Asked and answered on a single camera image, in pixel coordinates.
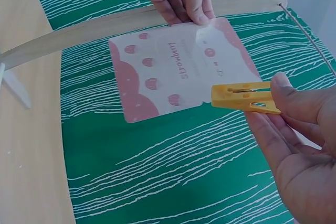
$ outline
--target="table surface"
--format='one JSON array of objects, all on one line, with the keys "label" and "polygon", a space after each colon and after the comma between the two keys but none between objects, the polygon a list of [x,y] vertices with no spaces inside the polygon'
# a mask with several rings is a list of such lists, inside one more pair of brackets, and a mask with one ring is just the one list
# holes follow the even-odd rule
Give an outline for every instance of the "table surface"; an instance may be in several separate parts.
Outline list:
[{"label": "table surface", "polygon": [[[51,31],[39,0],[0,0],[0,50]],[[0,220],[75,223],[60,126],[60,52],[14,69],[30,94],[25,110],[0,95]]]}]

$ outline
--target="green cloth with white lines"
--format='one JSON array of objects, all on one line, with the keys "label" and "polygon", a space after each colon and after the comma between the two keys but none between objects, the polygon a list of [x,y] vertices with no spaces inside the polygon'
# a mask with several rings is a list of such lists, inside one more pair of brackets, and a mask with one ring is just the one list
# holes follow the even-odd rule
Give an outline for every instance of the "green cloth with white lines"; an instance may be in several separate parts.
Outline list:
[{"label": "green cloth with white lines", "polygon": [[[150,4],[40,1],[53,29]],[[301,90],[336,83],[285,13],[227,18],[263,80],[283,71]],[[127,124],[107,38],[63,51],[60,88],[64,155],[78,224],[292,222],[241,112],[205,104]]]}]

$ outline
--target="yellow clothespin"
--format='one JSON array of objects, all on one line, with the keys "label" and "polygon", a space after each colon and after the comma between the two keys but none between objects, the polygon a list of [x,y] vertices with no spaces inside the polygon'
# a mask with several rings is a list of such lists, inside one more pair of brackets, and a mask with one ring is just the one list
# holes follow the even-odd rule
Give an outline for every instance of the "yellow clothespin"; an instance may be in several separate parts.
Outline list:
[{"label": "yellow clothespin", "polygon": [[211,91],[212,106],[265,114],[281,114],[273,101],[270,82],[251,82],[214,85]]}]

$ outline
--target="card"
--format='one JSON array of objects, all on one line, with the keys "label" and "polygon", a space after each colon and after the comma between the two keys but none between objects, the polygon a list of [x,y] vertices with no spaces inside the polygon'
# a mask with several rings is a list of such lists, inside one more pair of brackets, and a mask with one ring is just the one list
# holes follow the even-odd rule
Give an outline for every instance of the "card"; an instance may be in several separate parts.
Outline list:
[{"label": "card", "polygon": [[109,46],[127,122],[211,102],[211,87],[261,81],[226,18],[111,38]]}]

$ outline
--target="wooden rod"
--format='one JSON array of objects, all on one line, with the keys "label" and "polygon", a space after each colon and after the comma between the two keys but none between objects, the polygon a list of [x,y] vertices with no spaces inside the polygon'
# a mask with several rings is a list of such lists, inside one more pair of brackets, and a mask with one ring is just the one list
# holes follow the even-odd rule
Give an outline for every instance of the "wooden rod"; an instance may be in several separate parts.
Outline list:
[{"label": "wooden rod", "polygon": [[[212,0],[216,16],[282,11],[287,0]],[[46,34],[0,55],[7,69],[79,44],[165,24],[153,6],[92,19]]]}]

